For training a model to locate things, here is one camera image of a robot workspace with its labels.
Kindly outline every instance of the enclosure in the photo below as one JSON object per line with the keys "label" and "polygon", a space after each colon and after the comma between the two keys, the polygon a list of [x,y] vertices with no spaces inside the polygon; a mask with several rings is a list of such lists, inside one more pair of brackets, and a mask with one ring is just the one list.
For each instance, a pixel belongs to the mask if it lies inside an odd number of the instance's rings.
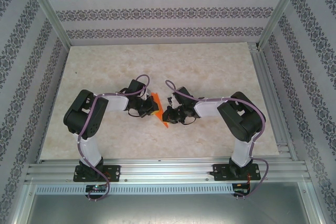
{"label": "enclosure", "polygon": [[[1,0],[0,223],[336,223],[335,19],[336,0]],[[164,110],[166,79],[260,108],[269,171],[253,196],[214,179],[234,149],[222,119],[167,129],[118,112],[97,134],[118,182],[87,201],[64,114],[80,90],[140,74]]]}

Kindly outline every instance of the orange object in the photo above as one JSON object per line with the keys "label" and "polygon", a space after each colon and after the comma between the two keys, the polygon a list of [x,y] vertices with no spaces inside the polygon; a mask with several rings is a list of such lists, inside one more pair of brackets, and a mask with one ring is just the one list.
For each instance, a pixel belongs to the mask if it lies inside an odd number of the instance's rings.
{"label": "orange object", "polygon": [[163,115],[163,109],[162,109],[162,105],[161,105],[161,102],[160,102],[160,98],[159,98],[159,95],[158,93],[151,93],[151,95],[153,96],[154,98],[154,102],[157,103],[157,105],[159,106],[159,111],[158,113],[156,113],[155,115],[160,119],[160,121],[168,128],[168,124],[166,122],[163,122],[162,121],[162,115]]}

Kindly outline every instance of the black mounting plate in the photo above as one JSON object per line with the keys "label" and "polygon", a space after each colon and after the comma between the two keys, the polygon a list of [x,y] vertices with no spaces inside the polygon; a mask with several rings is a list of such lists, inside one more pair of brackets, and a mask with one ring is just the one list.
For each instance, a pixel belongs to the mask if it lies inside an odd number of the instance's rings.
{"label": "black mounting plate", "polygon": [[[81,172],[82,168],[77,165],[74,173],[74,182],[105,182],[105,179],[100,176],[98,180],[92,180],[90,178],[83,177]],[[108,175],[110,182],[119,182],[120,178],[120,165],[104,165],[103,173]]]}
{"label": "black mounting plate", "polygon": [[232,181],[232,180],[247,180],[247,175],[250,175],[250,180],[261,180],[259,166],[251,164],[245,173],[236,178],[230,171],[229,164],[214,164],[213,172],[210,174],[214,176],[215,181]]}

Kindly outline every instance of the beige marble surface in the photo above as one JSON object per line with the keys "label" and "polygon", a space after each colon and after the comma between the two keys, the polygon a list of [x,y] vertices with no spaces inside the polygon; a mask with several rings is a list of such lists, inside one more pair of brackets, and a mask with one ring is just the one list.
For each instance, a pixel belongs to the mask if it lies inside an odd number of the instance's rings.
{"label": "beige marble surface", "polygon": [[[185,86],[195,97],[220,98],[243,92],[267,119],[254,155],[278,155],[247,44],[167,44],[72,47],[41,159],[79,158],[63,117],[80,90],[119,91],[143,73],[151,77],[149,88],[159,94],[164,110],[171,95],[166,79],[177,87]],[[97,137],[104,158],[230,156],[234,148],[234,137],[220,117],[167,129],[156,116],[140,119],[124,111],[109,112]]]}

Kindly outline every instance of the patterned wallpaper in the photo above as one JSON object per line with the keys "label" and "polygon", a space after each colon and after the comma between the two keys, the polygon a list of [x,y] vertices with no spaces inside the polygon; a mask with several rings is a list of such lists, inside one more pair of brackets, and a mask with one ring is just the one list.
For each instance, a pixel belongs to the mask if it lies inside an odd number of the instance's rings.
{"label": "patterned wallpaper", "polygon": [[290,0],[264,48],[296,152],[336,223],[335,0]]}
{"label": "patterned wallpaper", "polygon": [[279,0],[50,0],[73,45],[257,42]]}
{"label": "patterned wallpaper", "polygon": [[0,0],[0,223],[39,155],[67,52],[36,0]]}

